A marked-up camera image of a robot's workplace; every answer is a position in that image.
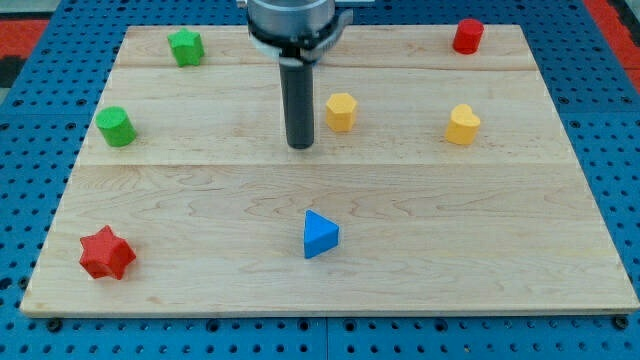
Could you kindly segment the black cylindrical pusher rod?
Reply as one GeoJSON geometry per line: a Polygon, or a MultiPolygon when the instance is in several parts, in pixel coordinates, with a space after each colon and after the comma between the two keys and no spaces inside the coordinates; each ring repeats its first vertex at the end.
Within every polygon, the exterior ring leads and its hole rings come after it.
{"type": "Polygon", "coordinates": [[[306,149],[314,143],[313,71],[298,55],[296,48],[284,48],[279,71],[287,144],[306,149]]]}

